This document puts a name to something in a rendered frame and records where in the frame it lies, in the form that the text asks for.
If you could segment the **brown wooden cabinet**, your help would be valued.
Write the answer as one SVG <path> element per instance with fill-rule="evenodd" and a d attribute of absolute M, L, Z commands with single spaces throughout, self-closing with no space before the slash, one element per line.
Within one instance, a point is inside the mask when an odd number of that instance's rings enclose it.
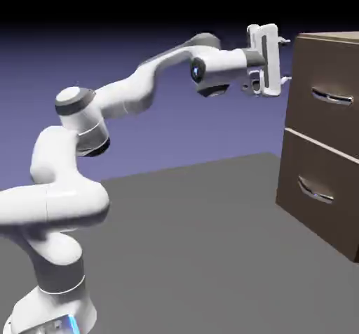
<path fill-rule="evenodd" d="M 359 31 L 357 31 L 357 32 L 359 32 Z M 288 101 L 287 101 L 288 102 Z M 287 112 L 287 110 L 286 110 L 286 112 Z M 285 117 L 286 118 L 286 117 Z M 288 128 L 288 127 L 286 127 L 286 126 L 284 126 L 284 130 L 286 129 L 286 128 Z M 303 134 L 303 133 L 302 133 Z M 284 132 L 283 132 L 283 135 L 284 135 Z M 304 134 L 303 134 L 304 135 Z M 324 143 L 323 143 L 324 144 Z M 325 145 L 325 144 L 324 144 Z M 345 153 L 346 154 L 346 153 Z M 355 157 L 356 158 L 356 157 Z M 357 159 L 359 159 L 359 158 L 357 158 Z"/>

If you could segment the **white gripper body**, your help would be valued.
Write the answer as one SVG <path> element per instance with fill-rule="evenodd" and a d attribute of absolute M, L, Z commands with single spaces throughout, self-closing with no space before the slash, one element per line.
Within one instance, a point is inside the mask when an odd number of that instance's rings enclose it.
<path fill-rule="evenodd" d="M 265 60 L 258 69 L 248 70 L 250 88 L 255 95 L 277 97 L 281 92 L 278 27 L 275 24 L 249 25 L 248 44 Z"/>

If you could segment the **brown drawer front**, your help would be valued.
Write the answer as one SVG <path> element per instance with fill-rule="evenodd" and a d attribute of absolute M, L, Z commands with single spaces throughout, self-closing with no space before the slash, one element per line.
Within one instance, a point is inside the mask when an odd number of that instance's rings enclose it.
<path fill-rule="evenodd" d="M 333 203 L 305 195 L 297 184 L 299 175 L 328 188 L 334 194 Z M 286 128 L 276 203 L 359 263 L 359 159 Z"/>
<path fill-rule="evenodd" d="M 312 88 L 353 96 L 354 103 L 317 100 Z M 297 36 L 285 126 L 359 158 L 359 32 Z"/>

